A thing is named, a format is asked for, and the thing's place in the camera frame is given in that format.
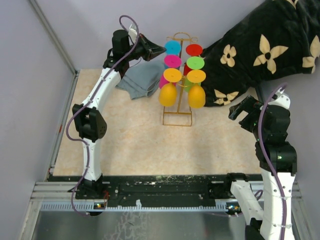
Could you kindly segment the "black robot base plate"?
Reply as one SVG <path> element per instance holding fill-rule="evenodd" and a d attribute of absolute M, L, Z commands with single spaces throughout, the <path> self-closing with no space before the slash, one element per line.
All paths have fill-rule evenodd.
<path fill-rule="evenodd" d="M 250 180 L 244 173 L 222 175 L 102 176 L 82 180 L 77 200 L 104 200 L 108 207 L 147 208 L 215 207 L 217 200 L 232 198 L 231 183 Z"/>

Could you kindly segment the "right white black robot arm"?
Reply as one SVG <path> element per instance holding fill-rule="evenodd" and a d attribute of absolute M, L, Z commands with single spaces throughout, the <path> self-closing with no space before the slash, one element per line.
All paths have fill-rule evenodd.
<path fill-rule="evenodd" d="M 247 113 L 239 124 L 256 139 L 255 154 L 263 180 L 264 206 L 260 206 L 243 173 L 227 174 L 223 192 L 238 201 L 246 222 L 245 239 L 293 240 L 291 206 L 298 159 L 295 148 L 286 140 L 290 111 L 270 102 L 261 114 L 263 106 L 249 95 L 230 107 L 228 117 L 235 120 L 240 113 Z"/>

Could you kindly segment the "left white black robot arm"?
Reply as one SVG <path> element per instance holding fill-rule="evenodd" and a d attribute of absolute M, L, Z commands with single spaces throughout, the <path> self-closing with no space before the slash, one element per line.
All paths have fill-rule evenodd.
<path fill-rule="evenodd" d="M 97 83 L 81 104 L 72 107 L 72 121 L 83 149 L 83 174 L 75 187 L 78 198 L 97 199 L 104 192 L 100 150 L 108 125 L 102 111 L 109 95 L 129 69 L 130 61 L 150 61 L 166 51 L 143 34 L 131 36 L 126 30 L 116 30 L 111 42 Z"/>

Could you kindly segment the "blue plastic wine glass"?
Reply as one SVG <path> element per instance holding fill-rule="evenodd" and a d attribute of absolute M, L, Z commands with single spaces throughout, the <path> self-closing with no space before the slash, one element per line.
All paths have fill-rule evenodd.
<path fill-rule="evenodd" d="M 178 55 L 179 56 L 180 51 L 181 51 L 181 45 L 179 42 L 177 42 L 175 40 L 170 40 L 164 45 L 164 47 L 166 48 L 165 57 L 166 57 L 166 55 Z"/>

